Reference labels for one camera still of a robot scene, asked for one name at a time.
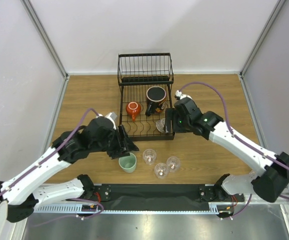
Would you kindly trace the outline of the short clear glass tumbler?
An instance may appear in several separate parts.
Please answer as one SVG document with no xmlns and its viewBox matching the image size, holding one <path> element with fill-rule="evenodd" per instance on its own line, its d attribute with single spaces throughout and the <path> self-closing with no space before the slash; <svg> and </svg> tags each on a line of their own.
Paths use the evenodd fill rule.
<svg viewBox="0 0 289 240">
<path fill-rule="evenodd" d="M 162 119 L 159 119 L 156 123 L 156 129 L 160 132 L 160 133 L 165 133 L 166 130 L 165 130 L 165 127 L 166 127 L 166 119 L 165 118 L 162 118 Z"/>
</svg>

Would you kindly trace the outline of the black skull pattern mug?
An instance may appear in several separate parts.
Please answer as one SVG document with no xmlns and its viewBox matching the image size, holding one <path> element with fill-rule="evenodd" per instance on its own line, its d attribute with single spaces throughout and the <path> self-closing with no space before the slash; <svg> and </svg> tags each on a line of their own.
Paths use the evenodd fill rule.
<svg viewBox="0 0 289 240">
<path fill-rule="evenodd" d="M 165 108 L 167 92 L 161 86 L 152 86 L 146 91 L 146 111 L 147 117 L 153 114 L 159 114 Z"/>
</svg>

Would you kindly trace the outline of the small orange black cup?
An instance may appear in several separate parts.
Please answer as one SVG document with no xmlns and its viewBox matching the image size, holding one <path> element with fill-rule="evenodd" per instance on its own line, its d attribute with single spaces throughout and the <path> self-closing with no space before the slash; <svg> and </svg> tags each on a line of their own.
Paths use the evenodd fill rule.
<svg viewBox="0 0 289 240">
<path fill-rule="evenodd" d="M 141 113 L 141 105 L 138 102 L 131 101 L 126 105 L 126 113 L 129 117 L 131 117 L 131 120 L 133 122 L 136 121 L 136 118 L 140 115 Z"/>
</svg>

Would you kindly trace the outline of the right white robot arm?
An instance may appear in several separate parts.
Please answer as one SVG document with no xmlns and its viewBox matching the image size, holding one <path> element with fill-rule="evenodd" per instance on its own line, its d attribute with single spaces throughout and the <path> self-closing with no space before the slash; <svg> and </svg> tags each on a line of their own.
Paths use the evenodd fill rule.
<svg viewBox="0 0 289 240">
<path fill-rule="evenodd" d="M 165 130 L 175 133 L 193 133 L 227 149 L 251 168 L 245 175 L 225 174 L 215 187 L 215 197 L 220 201 L 232 195 L 257 194 L 274 203 L 289 184 L 289 155 L 267 150 L 246 138 L 213 111 L 202 113 L 195 102 L 184 97 L 165 112 Z"/>
</svg>

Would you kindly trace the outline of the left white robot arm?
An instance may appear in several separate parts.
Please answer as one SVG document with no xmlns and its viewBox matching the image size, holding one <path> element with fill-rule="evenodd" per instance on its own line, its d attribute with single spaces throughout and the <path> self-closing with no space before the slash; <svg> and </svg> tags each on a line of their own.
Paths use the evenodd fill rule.
<svg viewBox="0 0 289 240">
<path fill-rule="evenodd" d="M 139 148 L 129 138 L 123 125 L 117 126 L 110 116 L 98 116 L 88 125 L 66 131 L 47 151 L 20 174 L 0 181 L 0 202 L 7 201 L 6 219 L 20 222 L 44 205 L 69 199 L 90 200 L 95 185 L 87 174 L 64 183 L 43 186 L 61 170 L 91 153 L 105 152 L 111 159 L 128 157 Z"/>
</svg>

